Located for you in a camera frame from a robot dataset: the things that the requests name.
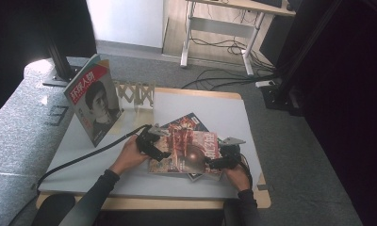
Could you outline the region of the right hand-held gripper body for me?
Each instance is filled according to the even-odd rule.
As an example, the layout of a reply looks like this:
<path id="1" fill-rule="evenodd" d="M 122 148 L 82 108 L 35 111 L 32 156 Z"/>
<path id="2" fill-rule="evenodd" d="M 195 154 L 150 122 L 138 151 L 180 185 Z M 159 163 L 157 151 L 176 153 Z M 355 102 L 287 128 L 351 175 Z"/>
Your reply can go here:
<path id="1" fill-rule="evenodd" d="M 232 170 L 237 165 L 241 165 L 245 168 L 245 165 L 242 163 L 242 157 L 240 153 L 240 144 L 244 144 L 245 141 L 228 137 L 220 142 L 220 154 L 221 159 L 218 164 L 219 169 L 230 169 Z"/>

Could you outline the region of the black curtain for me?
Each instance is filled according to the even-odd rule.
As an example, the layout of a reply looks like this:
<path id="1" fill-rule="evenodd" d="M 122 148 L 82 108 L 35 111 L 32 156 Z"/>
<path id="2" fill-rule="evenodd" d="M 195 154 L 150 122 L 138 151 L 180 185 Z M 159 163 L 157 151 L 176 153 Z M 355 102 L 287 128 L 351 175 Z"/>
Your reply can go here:
<path id="1" fill-rule="evenodd" d="M 50 56 L 48 37 L 67 57 L 91 57 L 96 42 L 87 0 L 0 0 L 0 109 L 25 66 Z"/>
<path id="2" fill-rule="evenodd" d="M 305 118 L 364 226 L 377 226 L 377 0 L 340 0 L 315 44 Z"/>

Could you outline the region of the wooden expandable book rack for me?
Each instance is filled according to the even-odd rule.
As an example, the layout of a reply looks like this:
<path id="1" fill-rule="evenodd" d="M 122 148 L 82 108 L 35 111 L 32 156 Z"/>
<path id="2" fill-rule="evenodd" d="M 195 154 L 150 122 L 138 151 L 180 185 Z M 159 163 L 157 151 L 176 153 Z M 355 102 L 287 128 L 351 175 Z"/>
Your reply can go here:
<path id="1" fill-rule="evenodd" d="M 120 109 L 134 128 L 154 123 L 155 83 L 114 81 Z"/>

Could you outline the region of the black metal frame stand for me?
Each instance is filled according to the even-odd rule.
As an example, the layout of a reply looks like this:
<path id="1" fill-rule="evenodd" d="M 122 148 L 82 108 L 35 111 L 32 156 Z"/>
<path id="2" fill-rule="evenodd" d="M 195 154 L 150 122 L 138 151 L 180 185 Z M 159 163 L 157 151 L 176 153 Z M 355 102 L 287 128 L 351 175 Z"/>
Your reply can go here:
<path id="1" fill-rule="evenodd" d="M 283 110 L 301 116 L 296 96 L 290 92 L 300 77 L 300 68 L 313 45 L 328 25 L 342 0 L 303 0 L 282 49 L 283 59 L 273 74 L 279 86 L 261 88 L 268 109 Z"/>

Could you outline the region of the white magazine with green title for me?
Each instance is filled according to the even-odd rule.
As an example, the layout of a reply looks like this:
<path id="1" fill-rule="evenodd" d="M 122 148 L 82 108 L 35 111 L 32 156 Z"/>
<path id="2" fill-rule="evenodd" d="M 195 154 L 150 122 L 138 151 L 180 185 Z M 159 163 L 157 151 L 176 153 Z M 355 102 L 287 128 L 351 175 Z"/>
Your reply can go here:
<path id="1" fill-rule="evenodd" d="M 205 157 L 212 159 L 221 158 L 220 142 L 221 139 L 219 137 L 215 138 L 213 141 L 207 141 L 205 143 Z M 213 180 L 219 181 L 221 178 L 221 169 L 210 169 L 205 162 L 205 175 Z"/>

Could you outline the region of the white-legged wooden desk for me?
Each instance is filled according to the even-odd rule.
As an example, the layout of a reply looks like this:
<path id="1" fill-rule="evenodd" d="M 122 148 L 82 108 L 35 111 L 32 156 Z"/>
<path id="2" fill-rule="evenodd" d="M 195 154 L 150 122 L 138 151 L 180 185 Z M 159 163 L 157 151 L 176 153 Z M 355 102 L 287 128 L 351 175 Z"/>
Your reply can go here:
<path id="1" fill-rule="evenodd" d="M 266 14 L 286 17 L 294 17 L 296 12 L 288 10 L 288 1 L 281 0 L 282 6 L 277 8 L 253 0 L 186 0 L 188 2 L 188 16 L 186 25 L 186 38 L 183 43 L 180 66 L 188 66 L 189 55 L 189 35 L 192 30 L 204 31 L 214 34 L 228 35 L 234 37 L 248 38 L 249 42 L 246 49 L 241 51 L 241 57 L 248 75 L 253 75 L 254 71 L 251 65 L 250 53 L 254 46 L 254 41 L 260 30 L 260 26 Z M 258 17 L 254 25 L 236 24 L 223 22 L 213 19 L 206 19 L 194 16 L 194 6 L 196 3 L 207 4 L 210 6 L 235 8 L 258 12 Z"/>

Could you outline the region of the person's right hand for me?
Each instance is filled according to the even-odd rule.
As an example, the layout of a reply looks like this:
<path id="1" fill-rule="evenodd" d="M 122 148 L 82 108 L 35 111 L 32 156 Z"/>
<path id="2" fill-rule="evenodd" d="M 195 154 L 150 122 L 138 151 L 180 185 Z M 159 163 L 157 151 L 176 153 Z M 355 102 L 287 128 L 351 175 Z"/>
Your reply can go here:
<path id="1" fill-rule="evenodd" d="M 224 169 L 223 172 L 227 176 L 229 182 L 238 191 L 250 189 L 250 181 L 242 166 L 237 165 L 233 169 Z"/>

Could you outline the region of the dark blue illustrated magazine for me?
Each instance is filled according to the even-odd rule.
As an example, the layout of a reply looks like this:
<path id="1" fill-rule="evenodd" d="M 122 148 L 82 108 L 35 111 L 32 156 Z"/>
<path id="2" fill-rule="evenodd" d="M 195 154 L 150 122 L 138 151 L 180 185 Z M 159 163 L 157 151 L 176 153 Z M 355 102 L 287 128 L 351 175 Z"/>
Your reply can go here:
<path id="1" fill-rule="evenodd" d="M 162 126 L 169 134 L 156 147 L 171 156 L 160 162 L 152 161 L 153 173 L 186 173 L 191 181 L 205 173 L 205 151 L 196 140 L 196 132 L 207 132 L 194 113 L 189 113 Z"/>

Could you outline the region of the person's left hand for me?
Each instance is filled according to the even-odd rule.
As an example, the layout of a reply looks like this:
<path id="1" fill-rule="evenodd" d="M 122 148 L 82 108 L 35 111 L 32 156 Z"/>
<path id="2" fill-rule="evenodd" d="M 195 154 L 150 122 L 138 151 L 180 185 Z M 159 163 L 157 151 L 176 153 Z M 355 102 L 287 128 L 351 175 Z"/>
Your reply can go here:
<path id="1" fill-rule="evenodd" d="M 118 175 L 122 175 L 124 172 L 139 166 L 149 158 L 147 154 L 143 154 L 139 151 L 136 139 L 137 136 L 134 135 L 124 143 L 120 154 L 115 162 L 108 168 L 109 170 Z"/>

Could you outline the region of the black computer tower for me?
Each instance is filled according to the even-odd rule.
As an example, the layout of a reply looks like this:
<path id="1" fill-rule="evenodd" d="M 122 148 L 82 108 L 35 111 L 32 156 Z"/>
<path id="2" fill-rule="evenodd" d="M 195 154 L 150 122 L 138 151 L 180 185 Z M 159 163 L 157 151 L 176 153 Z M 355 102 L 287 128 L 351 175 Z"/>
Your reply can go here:
<path id="1" fill-rule="evenodd" d="M 274 16 L 266 36 L 260 46 L 260 53 L 276 66 L 293 24 L 293 17 Z"/>

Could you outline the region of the black metal stand with baseplate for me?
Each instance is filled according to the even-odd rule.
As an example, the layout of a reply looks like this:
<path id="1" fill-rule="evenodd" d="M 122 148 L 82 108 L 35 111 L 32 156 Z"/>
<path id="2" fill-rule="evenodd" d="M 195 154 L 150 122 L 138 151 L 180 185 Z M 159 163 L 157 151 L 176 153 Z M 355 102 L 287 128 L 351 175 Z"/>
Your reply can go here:
<path id="1" fill-rule="evenodd" d="M 67 87 L 81 71 L 82 67 L 69 63 L 67 57 L 58 50 L 57 44 L 51 35 L 47 35 L 46 40 L 49 54 L 54 62 L 54 69 L 49 72 L 42 84 L 49 87 Z"/>

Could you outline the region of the red-brown magazine with sphere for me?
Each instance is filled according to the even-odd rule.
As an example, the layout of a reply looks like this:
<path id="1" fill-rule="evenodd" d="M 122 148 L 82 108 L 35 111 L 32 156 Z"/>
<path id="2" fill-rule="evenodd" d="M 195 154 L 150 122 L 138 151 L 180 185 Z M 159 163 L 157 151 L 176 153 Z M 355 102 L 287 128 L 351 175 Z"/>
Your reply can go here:
<path id="1" fill-rule="evenodd" d="M 161 129 L 167 135 L 160 138 L 156 147 L 161 152 L 170 153 L 160 161 L 151 159 L 150 173 L 198 173 L 219 177 L 219 169 L 211 169 L 206 160 L 220 158 L 219 142 L 216 133 L 194 131 L 177 125 Z"/>

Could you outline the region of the portrait magazine with red label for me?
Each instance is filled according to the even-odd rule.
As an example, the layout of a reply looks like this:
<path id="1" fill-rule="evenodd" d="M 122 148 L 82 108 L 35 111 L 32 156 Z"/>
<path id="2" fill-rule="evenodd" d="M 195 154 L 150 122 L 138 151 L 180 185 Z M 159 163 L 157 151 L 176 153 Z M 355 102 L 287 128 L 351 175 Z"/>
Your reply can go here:
<path id="1" fill-rule="evenodd" d="M 100 143 L 123 113 L 109 60 L 101 59 L 98 54 L 84 64 L 67 85 L 64 95 L 94 146 Z"/>

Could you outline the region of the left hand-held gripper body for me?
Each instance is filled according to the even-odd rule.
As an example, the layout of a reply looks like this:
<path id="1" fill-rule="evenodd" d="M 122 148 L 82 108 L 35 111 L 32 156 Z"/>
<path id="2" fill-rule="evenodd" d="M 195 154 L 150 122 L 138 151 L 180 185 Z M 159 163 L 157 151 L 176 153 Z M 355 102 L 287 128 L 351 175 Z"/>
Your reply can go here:
<path id="1" fill-rule="evenodd" d="M 145 125 L 139 136 L 136 138 L 136 143 L 141 153 L 145 153 L 153 158 L 154 154 L 160 151 L 155 144 L 161 137 L 168 135 L 163 131 L 159 125 Z"/>

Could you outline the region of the wooden table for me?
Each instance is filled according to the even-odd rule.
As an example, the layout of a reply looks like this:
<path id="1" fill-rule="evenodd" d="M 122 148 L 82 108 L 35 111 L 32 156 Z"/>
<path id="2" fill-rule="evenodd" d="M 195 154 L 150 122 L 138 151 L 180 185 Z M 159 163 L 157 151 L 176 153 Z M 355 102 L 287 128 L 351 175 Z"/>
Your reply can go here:
<path id="1" fill-rule="evenodd" d="M 231 92 L 217 92 L 217 91 L 204 91 L 204 90 L 192 90 L 192 89 L 166 89 L 157 88 L 156 92 L 167 92 L 175 94 L 186 94 L 205 97 L 217 97 L 217 98 L 229 98 L 229 99 L 241 99 L 241 96 L 237 93 Z M 265 184 L 263 172 L 259 176 L 257 183 L 254 182 L 254 198 L 260 208 L 269 208 L 271 205 L 270 194 L 267 189 L 261 190 L 259 187 Z M 36 201 L 37 206 L 41 206 L 44 200 L 53 194 L 68 193 L 73 194 L 77 200 L 80 200 L 86 193 L 72 193 L 72 192 L 44 192 L 40 194 Z M 104 210 L 172 210 L 172 209 L 221 209 L 222 203 L 226 199 L 220 200 L 206 200 L 206 199 L 172 199 L 172 198 L 154 198 L 154 197 L 122 197 L 114 196 L 112 192 L 104 202 L 102 208 Z"/>

